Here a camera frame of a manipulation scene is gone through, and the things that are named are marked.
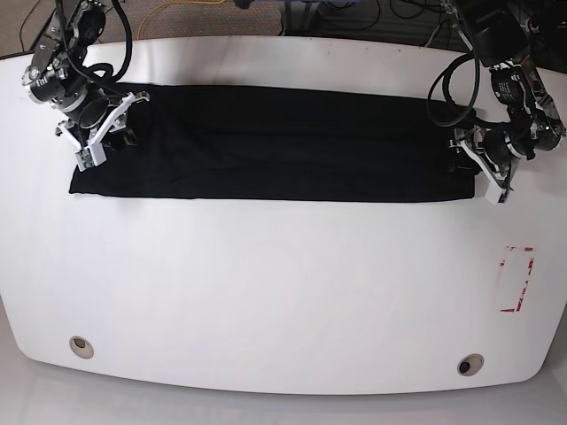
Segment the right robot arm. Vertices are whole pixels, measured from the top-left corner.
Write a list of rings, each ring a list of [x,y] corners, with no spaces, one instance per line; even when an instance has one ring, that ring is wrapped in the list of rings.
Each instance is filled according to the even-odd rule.
[[[106,62],[85,66],[88,47],[103,33],[106,6],[99,1],[57,1],[31,49],[31,64],[22,85],[38,104],[48,103],[67,116],[55,129],[68,133],[80,150],[125,100],[115,84],[126,74],[133,53],[133,36],[126,13],[112,2],[125,35],[125,55],[119,70]]]

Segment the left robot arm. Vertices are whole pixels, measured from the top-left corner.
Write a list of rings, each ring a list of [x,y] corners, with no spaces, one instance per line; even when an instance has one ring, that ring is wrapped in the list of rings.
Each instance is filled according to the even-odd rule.
[[[433,82],[440,87],[451,118],[435,116],[432,101],[426,101],[431,121],[455,131],[455,144],[492,174],[503,180],[520,159],[531,160],[537,151],[552,151],[566,137],[553,98],[548,94],[532,61],[524,30],[504,1],[444,1],[442,7],[454,16],[469,51],[453,60]],[[458,105],[451,96],[454,71],[474,63],[470,101]],[[496,100],[505,106],[506,122],[482,120],[474,105],[480,88],[480,70],[486,68]]]

